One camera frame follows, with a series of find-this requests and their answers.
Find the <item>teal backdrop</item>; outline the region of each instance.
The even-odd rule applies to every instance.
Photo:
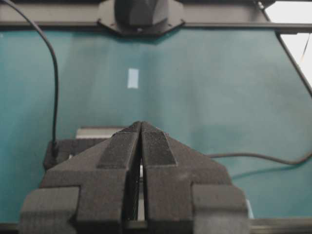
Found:
[[[59,63],[57,136],[146,120],[203,153],[296,159],[312,151],[312,100],[274,31],[180,29],[159,39],[49,31]],[[138,70],[136,88],[129,69]],[[53,66],[32,31],[0,32],[0,222],[43,175]],[[253,214],[312,216],[312,161],[219,159]]]

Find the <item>small white object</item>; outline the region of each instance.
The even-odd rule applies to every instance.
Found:
[[[139,70],[135,68],[129,68],[128,71],[128,89],[138,88],[138,74]]]
[[[247,203],[247,208],[248,208],[248,218],[254,219],[254,213],[253,213],[250,201],[246,199],[246,203]]]
[[[125,127],[84,127],[77,129],[76,139],[110,138]]]

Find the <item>black cable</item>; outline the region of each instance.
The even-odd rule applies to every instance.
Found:
[[[303,50],[303,53],[302,53],[302,56],[301,56],[301,62],[303,61],[303,58],[304,58],[304,56],[306,54],[306,50],[307,50],[307,47],[308,47],[308,44],[309,44],[310,36],[311,36],[311,33],[309,33],[309,36],[308,36],[308,39],[307,39],[307,43],[306,43],[306,45],[304,47],[304,50]]]
[[[308,154],[307,156],[304,156],[298,160],[294,161],[289,161],[289,160],[283,160],[279,159],[276,157],[271,157],[267,155],[261,155],[261,154],[254,154],[254,153],[228,153],[228,154],[212,154],[212,155],[207,155],[210,158],[221,158],[221,157],[256,157],[256,158],[261,158],[273,162],[278,162],[282,164],[287,164],[287,165],[299,165],[302,164],[306,161],[308,161],[312,157],[312,153]]]
[[[59,72],[58,72],[58,62],[53,50],[52,45],[50,44],[48,38],[43,33],[43,31],[38,27],[38,25],[29,19],[12,1],[10,0],[1,0],[16,10],[21,16],[27,20],[33,28],[39,33],[44,42],[49,48],[49,51],[52,56],[53,67],[54,67],[54,85],[55,85],[55,93],[54,93],[54,109],[53,109],[53,124],[52,124],[52,150],[56,148],[56,124],[57,124],[57,115],[58,115],[58,103],[59,103]]]

